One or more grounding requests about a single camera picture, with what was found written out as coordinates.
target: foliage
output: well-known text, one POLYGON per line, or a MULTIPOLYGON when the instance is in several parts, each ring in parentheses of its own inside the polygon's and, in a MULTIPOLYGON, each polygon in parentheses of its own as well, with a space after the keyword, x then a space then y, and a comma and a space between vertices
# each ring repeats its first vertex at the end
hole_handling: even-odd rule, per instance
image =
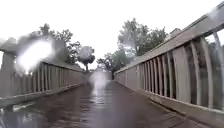
POLYGON ((124 23, 118 36, 118 45, 131 47, 129 51, 141 56, 162 43, 166 35, 165 28, 149 30, 147 25, 139 24, 134 18, 124 23))
POLYGON ((94 49, 90 46, 84 46, 78 51, 78 61, 81 62, 86 67, 86 72, 89 71, 88 64, 93 63, 95 56, 93 55, 94 49))
POLYGON ((135 56, 141 56, 164 42, 165 28, 149 30, 147 25, 136 19, 126 21, 118 36, 118 50, 107 53, 97 60, 99 67, 115 72, 130 63, 135 56))
POLYGON ((130 61, 131 58, 126 56, 124 48, 121 47, 113 54, 105 54, 104 58, 97 60, 97 63, 98 65, 101 65, 101 68, 112 71, 112 73, 114 73, 116 70, 119 70, 126 64, 130 63, 130 61))

